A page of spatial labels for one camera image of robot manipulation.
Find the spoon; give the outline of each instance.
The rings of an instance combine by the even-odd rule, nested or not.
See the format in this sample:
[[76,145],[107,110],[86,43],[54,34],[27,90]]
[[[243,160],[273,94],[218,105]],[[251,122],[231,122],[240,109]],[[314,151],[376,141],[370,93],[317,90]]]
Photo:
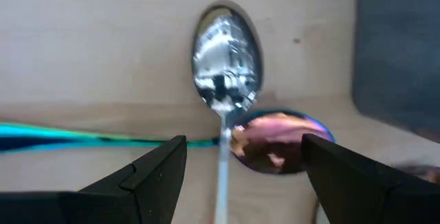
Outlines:
[[202,15],[192,50],[192,74],[203,101],[221,118],[214,223],[228,222],[228,160],[234,121],[255,102],[263,82],[252,23],[234,3]]

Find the spoon handle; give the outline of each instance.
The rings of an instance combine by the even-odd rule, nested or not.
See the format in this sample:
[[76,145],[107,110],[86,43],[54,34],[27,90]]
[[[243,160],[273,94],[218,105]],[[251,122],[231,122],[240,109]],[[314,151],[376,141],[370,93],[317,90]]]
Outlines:
[[228,223],[228,170],[229,170],[229,146],[231,129],[221,127],[219,141],[219,171],[217,177],[217,204],[215,207],[215,224]]

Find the iridescent spoon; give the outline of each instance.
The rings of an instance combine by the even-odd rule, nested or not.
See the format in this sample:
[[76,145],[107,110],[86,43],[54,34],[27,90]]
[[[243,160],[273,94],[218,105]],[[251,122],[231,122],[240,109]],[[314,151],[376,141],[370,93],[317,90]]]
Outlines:
[[236,118],[254,103],[263,82],[261,51],[249,19],[235,4],[215,5],[202,16],[192,51],[194,83],[221,118],[215,224],[228,222],[228,159]]

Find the light wood table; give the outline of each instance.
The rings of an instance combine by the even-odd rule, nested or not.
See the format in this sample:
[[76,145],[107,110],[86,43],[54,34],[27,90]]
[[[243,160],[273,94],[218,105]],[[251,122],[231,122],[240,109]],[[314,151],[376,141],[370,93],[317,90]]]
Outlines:
[[[438,144],[362,117],[346,96],[288,100],[277,105],[304,111],[318,118],[331,129],[340,145],[385,164],[417,161],[440,165]],[[182,109],[182,112],[189,117],[203,108]],[[183,127],[190,125],[186,124],[185,119],[174,122],[168,126],[169,135],[174,134],[174,128],[175,134],[184,133],[178,124]],[[197,123],[199,126],[192,128],[195,132],[192,135],[195,136],[196,131],[204,133],[207,129],[215,129],[210,126],[215,124]],[[150,125],[155,125],[154,119],[149,117],[148,122],[140,125],[148,129]],[[78,190],[149,150],[85,148],[1,155],[0,190]],[[230,223],[310,223],[316,196],[306,174],[262,175],[247,169],[235,158],[231,158],[230,164]],[[214,210],[216,176],[217,148],[188,150],[184,184],[173,223],[210,222]]]

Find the silver spoon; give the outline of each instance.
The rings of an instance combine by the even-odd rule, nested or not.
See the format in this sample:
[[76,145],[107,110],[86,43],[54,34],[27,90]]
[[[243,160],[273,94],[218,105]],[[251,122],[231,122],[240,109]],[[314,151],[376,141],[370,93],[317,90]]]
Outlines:
[[203,101],[221,118],[215,224],[228,222],[228,159],[236,118],[255,102],[263,82],[261,50],[250,20],[233,3],[202,16],[192,50],[192,73]]

